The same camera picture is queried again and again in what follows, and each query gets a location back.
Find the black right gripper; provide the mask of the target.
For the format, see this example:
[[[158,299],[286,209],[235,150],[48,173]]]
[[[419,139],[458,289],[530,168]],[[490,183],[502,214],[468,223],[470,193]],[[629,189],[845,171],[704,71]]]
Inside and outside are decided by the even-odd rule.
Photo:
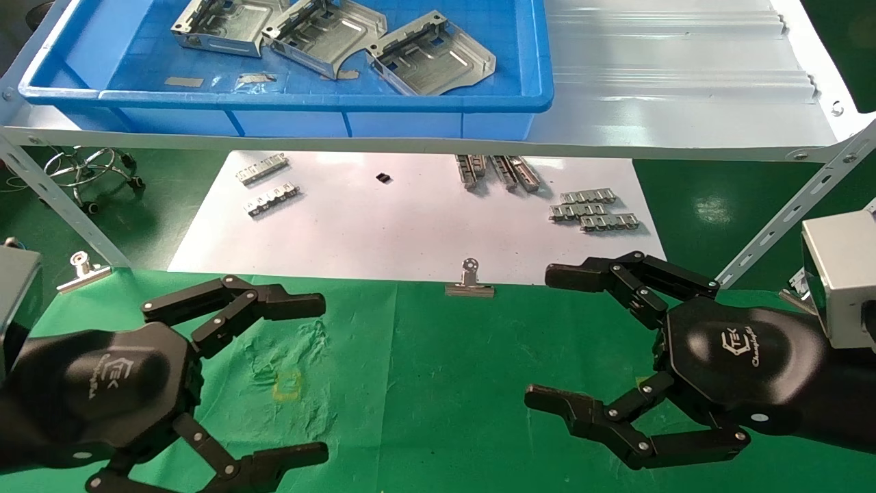
[[[665,372],[612,403],[541,385],[525,392],[526,407],[561,417],[570,435],[604,445],[626,467],[731,461],[751,442],[740,427],[769,435],[829,433],[829,342],[814,316],[720,305],[713,300],[718,281],[641,251],[550,264],[545,284],[607,292],[644,327],[660,329],[654,368]],[[660,293],[687,302],[669,310]],[[667,397],[706,429],[647,436],[633,427]]]

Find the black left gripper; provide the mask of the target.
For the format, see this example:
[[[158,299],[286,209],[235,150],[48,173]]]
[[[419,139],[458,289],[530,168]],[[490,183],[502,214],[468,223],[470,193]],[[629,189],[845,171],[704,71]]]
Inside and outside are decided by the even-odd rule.
[[[327,462],[328,446],[316,441],[234,459],[191,415],[203,386],[200,357],[216,356],[260,319],[325,312],[322,294],[226,275],[147,300],[149,324],[136,330],[30,337],[14,362],[14,471],[110,459],[86,491],[169,492],[129,473],[181,438],[215,471],[201,492],[275,492],[291,469]],[[205,315],[211,318],[193,331],[192,346],[171,328]]]

